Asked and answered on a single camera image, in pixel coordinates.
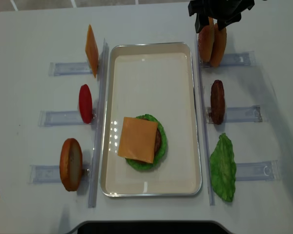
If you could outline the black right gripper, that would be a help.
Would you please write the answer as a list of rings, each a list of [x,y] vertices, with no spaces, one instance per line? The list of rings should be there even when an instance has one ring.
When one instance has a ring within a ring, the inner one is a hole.
[[[191,0],[188,12],[190,16],[197,14],[196,33],[209,25],[209,17],[217,20],[218,30],[221,31],[228,25],[239,22],[241,13],[246,9],[251,10],[254,5],[253,0]]]

